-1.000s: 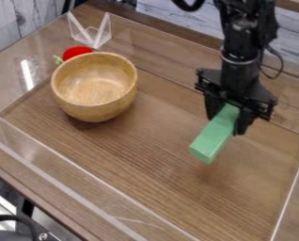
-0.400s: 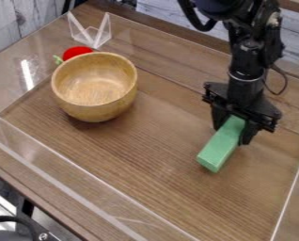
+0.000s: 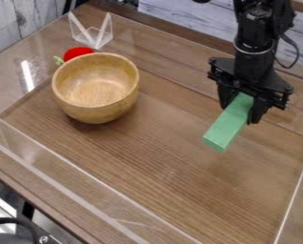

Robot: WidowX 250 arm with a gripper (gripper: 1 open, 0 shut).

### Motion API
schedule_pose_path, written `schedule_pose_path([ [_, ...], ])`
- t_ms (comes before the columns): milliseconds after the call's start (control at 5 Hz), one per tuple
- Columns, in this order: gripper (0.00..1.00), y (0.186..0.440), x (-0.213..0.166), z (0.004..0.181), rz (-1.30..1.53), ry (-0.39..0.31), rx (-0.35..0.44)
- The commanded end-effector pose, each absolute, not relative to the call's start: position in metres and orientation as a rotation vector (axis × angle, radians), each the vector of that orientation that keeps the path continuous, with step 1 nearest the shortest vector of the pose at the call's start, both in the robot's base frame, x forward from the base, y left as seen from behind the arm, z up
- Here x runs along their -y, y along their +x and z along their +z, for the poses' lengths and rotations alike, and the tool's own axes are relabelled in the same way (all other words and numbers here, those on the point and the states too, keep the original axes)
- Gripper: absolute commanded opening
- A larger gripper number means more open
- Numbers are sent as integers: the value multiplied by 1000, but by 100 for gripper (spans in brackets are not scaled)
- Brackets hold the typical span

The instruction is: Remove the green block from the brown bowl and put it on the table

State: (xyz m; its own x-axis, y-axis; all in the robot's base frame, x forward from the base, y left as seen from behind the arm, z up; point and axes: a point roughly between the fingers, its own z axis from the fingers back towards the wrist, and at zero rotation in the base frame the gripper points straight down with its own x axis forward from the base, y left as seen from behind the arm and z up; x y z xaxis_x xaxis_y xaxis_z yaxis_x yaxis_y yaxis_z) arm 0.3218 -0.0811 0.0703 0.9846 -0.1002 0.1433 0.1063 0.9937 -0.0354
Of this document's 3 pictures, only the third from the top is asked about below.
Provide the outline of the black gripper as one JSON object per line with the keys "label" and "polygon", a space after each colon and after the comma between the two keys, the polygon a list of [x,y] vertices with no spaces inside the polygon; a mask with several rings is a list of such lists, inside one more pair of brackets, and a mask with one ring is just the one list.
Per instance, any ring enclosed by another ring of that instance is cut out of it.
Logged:
{"label": "black gripper", "polygon": [[254,97],[247,124],[259,124],[271,107],[283,110],[294,93],[293,85],[274,69],[274,57],[209,59],[207,77],[217,82],[222,109],[233,103],[242,92]]}

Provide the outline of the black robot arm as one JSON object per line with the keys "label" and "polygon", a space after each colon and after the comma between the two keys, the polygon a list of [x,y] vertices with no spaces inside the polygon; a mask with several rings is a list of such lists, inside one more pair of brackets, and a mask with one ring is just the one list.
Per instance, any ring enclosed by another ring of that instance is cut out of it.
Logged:
{"label": "black robot arm", "polygon": [[237,34],[234,57],[209,59],[207,76],[217,82],[223,108],[243,93],[251,97],[247,122],[258,124],[271,108],[285,109],[294,86],[275,71],[282,41],[290,42],[288,31],[294,27],[292,0],[234,0]]}

